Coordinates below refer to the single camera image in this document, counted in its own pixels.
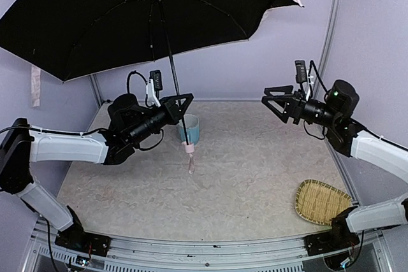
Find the pink and black folding umbrella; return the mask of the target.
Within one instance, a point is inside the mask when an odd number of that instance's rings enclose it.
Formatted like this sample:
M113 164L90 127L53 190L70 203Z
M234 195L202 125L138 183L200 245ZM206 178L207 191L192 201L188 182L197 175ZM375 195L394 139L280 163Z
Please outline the pink and black folding umbrella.
M300 0L16 0L1 47L68 81L249 39L267 10Z

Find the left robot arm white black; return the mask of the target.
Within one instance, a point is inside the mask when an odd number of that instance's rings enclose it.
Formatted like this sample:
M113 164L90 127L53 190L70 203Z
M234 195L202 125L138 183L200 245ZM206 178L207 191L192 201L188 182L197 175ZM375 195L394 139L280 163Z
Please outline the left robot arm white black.
M191 93L161 98L156 105L140 106L134 94L123 94L108 107L110 125L89 132L51 131L18 118L4 129L1 143L1 190L18 196L42 215L61 235L82 234L75 212L59 203L30 172L32 162L82 161L105 166L125 162L140 143L177 125L194 96Z

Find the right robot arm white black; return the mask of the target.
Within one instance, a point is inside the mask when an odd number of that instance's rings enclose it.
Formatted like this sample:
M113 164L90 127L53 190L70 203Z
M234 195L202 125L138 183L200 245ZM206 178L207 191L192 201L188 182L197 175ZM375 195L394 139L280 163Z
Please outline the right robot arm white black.
M304 120L327 129L326 138L333 149L346 157L369 162L403 181L407 180L407 149L376 136L351 115L360 100L354 87L336 80L323 102L307 98L293 86L264 89L261 102L283 122ZM353 237L368 229L407 224L407 194L369 206L354 206L337 215L331 231L338 240Z

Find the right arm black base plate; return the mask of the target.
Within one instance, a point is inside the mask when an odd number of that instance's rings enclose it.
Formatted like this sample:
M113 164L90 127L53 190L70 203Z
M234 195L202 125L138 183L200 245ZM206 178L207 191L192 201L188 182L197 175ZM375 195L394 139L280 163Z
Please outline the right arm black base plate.
M358 245L360 239L356 234L336 236L330 231L326 231L307 235L304 237L304 242L308 256L314 256L342 250L352 245Z

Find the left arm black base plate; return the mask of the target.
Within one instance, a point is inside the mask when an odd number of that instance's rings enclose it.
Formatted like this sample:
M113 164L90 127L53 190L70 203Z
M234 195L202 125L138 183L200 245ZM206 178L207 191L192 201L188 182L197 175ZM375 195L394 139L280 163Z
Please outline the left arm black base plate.
M59 247L100 257L108 255L110 243L111 238L109 236L88 232L59 233L55 239L55 244Z

